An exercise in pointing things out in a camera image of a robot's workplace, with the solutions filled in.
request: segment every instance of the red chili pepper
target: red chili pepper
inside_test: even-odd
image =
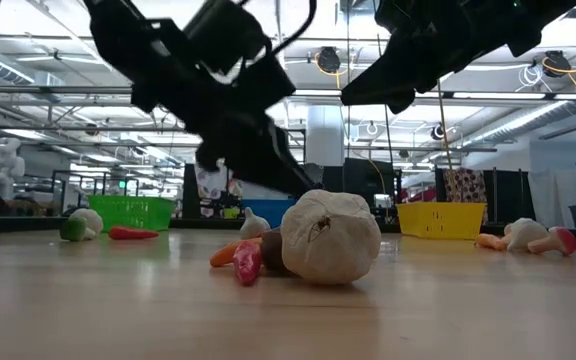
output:
[[[134,229],[125,226],[113,226],[108,231],[108,237],[113,240],[144,240],[159,236],[156,231]]]
[[[244,240],[239,244],[232,257],[235,272],[243,286],[250,286],[255,282],[261,270],[261,248],[258,244]]]

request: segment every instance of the red mushroom cap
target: red mushroom cap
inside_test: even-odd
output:
[[[554,233],[557,236],[557,238],[559,238],[561,244],[564,246],[566,250],[565,251],[566,255],[570,255],[575,252],[576,237],[575,235],[573,235],[573,233],[570,232],[570,230],[563,227],[555,226],[551,229],[551,233]]]

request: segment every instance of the orange carrot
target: orange carrot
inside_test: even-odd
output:
[[[232,257],[235,255],[235,250],[237,250],[237,246],[241,244],[243,241],[252,241],[256,244],[261,244],[261,238],[254,238],[250,240],[239,240],[235,242],[231,242],[230,244],[224,246],[219,251],[215,253],[215,255],[210,257],[210,266],[212,267],[220,267],[224,265],[228,265],[232,263]]]

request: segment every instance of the plastic basket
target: plastic basket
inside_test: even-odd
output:
[[[474,240],[485,203],[420,202],[397,205],[401,233],[429,239]]]
[[[276,228],[281,225],[281,219],[284,217],[286,211],[295,203],[297,200],[243,200],[242,204],[244,207],[249,207],[252,212],[257,216],[268,221],[271,228]]]
[[[88,196],[90,208],[104,220],[104,232],[129,226],[152,231],[168,230],[175,203],[159,197]]]

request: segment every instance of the wooden table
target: wooden table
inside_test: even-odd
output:
[[[385,236],[354,286],[242,288],[208,265],[234,238],[0,234],[0,359],[576,359],[576,254]]]

